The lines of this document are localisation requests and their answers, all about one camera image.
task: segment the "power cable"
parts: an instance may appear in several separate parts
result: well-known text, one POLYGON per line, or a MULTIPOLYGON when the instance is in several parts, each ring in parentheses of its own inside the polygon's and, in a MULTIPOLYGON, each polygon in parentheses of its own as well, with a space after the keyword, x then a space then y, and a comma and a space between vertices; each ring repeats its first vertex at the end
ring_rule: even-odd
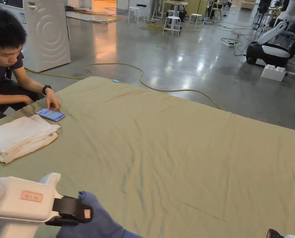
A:
MULTIPOLYGON (((93 72, 88 68, 88 66, 90 65, 111 65, 111 64, 120 64, 120 65, 127 65, 127 66, 131 66, 133 68, 136 68, 138 69, 139 71, 142 72, 142 75, 140 76, 139 80, 140 80, 140 83, 142 83, 145 87, 149 88, 149 89, 152 89, 152 90, 155 90, 155 91, 159 91, 159 92, 186 92, 186 91, 191 91, 191 92, 197 92, 197 93, 201 93, 203 95, 205 95, 206 97, 208 97, 219 109, 221 110, 224 110, 222 107, 220 107, 219 105, 217 105, 215 103, 215 101, 213 101, 213 99, 208 96, 207 94, 201 92, 201 91, 198 91, 198 90, 194 90, 194 89, 181 89, 181 90, 160 90, 160 89, 155 89, 153 87, 150 87, 148 86, 147 84, 145 84, 143 81, 142 81, 142 77, 144 75, 144 72, 142 69, 138 68, 138 67, 135 67, 133 65, 130 65, 130 64, 123 64, 123 63, 98 63, 98 64, 88 64, 86 66, 86 70, 88 70, 91 74, 91 77, 93 76, 93 72)), ((41 74, 41 75, 47 75, 47 76, 53 76, 53 77, 61 77, 61 78, 71 78, 71 79, 79 79, 79 80, 82 80, 82 79, 85 79, 85 78, 73 78, 73 77, 66 77, 66 76, 60 76, 60 75, 52 75, 52 74, 44 74, 44 73, 39 73, 39 72, 36 72, 36 71, 33 71, 33 70, 30 70, 30 69, 27 69, 27 71, 30 71, 32 73, 35 73, 35 74, 41 74)))

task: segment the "man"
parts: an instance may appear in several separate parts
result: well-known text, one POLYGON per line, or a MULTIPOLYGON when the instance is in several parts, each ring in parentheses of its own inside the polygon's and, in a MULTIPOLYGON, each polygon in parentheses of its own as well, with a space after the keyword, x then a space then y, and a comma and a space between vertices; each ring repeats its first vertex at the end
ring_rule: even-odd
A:
POLYGON ((23 26, 12 13, 0 9, 0 118, 3 112, 12 107, 19 110, 40 99, 38 94, 46 96, 47 109, 58 110, 59 101, 49 85, 42 85, 29 78, 23 66, 23 54, 20 52, 26 41, 23 26), (12 70, 17 83, 6 78, 12 70))

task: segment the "yellow cable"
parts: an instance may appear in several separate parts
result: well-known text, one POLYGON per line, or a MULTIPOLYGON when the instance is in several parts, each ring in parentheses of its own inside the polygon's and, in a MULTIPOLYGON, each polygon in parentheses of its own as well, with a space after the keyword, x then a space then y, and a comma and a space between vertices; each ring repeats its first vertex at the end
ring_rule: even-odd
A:
POLYGON ((161 30, 163 31, 162 26, 155 25, 154 23, 145 23, 146 27, 140 27, 141 30, 161 30))
MULTIPOLYGON (((122 64, 122 65, 127 65, 127 66, 131 66, 133 68, 136 68, 138 69, 139 71, 142 72, 142 75, 140 76, 140 83, 142 83, 145 87, 148 87, 149 89, 152 89, 152 90, 155 90, 155 91, 159 91, 159 92, 184 92, 184 91, 192 91, 192 92, 197 92, 197 93, 201 93, 203 95, 205 95, 206 97, 208 97, 219 109, 223 110, 220 106, 218 106, 218 104, 215 103, 215 101, 212 100, 212 98, 210 96, 208 96, 207 94, 201 92, 201 91, 198 91, 198 90, 194 90, 194 89, 181 89, 181 90, 160 90, 160 89, 155 89, 155 88, 152 88, 148 85, 146 85, 145 83, 142 82, 142 77, 144 75, 144 72, 142 69, 138 68, 138 67, 135 67, 133 65, 130 65, 130 64, 123 64, 123 63, 98 63, 98 64, 88 64, 86 66, 86 70, 88 70, 90 73, 91 73, 91 76, 93 76, 93 73, 90 69, 88 69, 88 66, 90 65, 108 65, 108 64, 122 64)), ((28 71, 30 72, 33 72, 35 74, 41 74, 41 75, 47 75, 47 76, 54 76, 54 77, 61 77, 61 78, 71 78, 71 79, 85 79, 85 78, 72 78, 72 77, 66 77, 66 76, 59 76, 59 75, 52 75, 52 74, 43 74, 43 73, 39 73, 39 72, 36 72, 36 71, 33 71, 33 70, 30 70, 30 69, 27 69, 28 71)))

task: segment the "label sticker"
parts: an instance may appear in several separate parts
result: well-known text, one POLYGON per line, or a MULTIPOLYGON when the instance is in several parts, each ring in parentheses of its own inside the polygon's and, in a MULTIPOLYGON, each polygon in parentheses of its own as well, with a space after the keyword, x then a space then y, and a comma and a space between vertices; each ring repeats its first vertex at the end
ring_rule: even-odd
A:
POLYGON ((27 22, 26 22, 26 17, 25 17, 25 13, 20 12, 20 13, 19 13, 19 16, 20 16, 20 19, 21 19, 21 23, 23 23, 23 24, 27 24, 27 22))
POLYGON ((43 195, 39 193, 33 193, 29 191, 21 192, 21 199, 27 201, 42 202, 43 195))
POLYGON ((86 218, 86 219, 91 218, 91 212, 90 212, 90 210, 84 210, 84 218, 86 218))

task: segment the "chair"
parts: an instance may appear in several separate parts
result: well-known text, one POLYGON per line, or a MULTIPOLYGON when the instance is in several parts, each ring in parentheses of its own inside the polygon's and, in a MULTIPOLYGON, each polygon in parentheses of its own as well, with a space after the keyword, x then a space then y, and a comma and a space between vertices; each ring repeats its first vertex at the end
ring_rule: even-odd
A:
POLYGON ((129 7, 129 16, 128 16, 128 24, 130 22, 130 12, 131 10, 134 11, 134 16, 136 16, 136 24, 138 25, 138 10, 139 8, 138 7, 129 7))
POLYGON ((189 24, 190 24, 190 20, 191 20, 191 18, 194 17, 194 20, 195 20, 195 18, 196 18, 196 25, 195 25, 195 31, 196 31, 196 28, 197 28, 197 22, 198 22, 198 17, 199 17, 199 16, 200 16, 200 20, 202 21, 202 19, 203 19, 203 16, 202 16, 202 15, 200 15, 200 14, 196 14, 196 13, 191 14, 190 17, 189 17, 189 21, 188 21, 188 26, 187 26, 187 28, 189 28, 189 24))
POLYGON ((219 12, 220 20, 221 20, 222 19, 221 11, 222 11, 222 8, 225 4, 226 4, 225 2, 214 2, 212 4, 210 15, 211 15, 212 11, 215 11, 215 13, 219 12))
POLYGON ((178 26, 178 30, 176 30, 176 31, 178 31, 178 36, 179 36, 179 31, 180 31, 180 18, 177 17, 177 16, 168 16, 168 17, 166 17, 165 24, 164 24, 164 29, 163 29, 163 34, 164 34, 164 30, 165 29, 166 30, 171 30, 172 31, 172 37, 173 37, 174 36, 174 30, 175 30, 174 28, 175 28, 175 26, 178 26), (172 28, 165 28, 166 27, 166 24, 169 24, 170 19, 172 19, 172 24, 174 24, 174 20, 178 20, 179 21, 179 25, 174 25, 173 26, 173 29, 172 28))

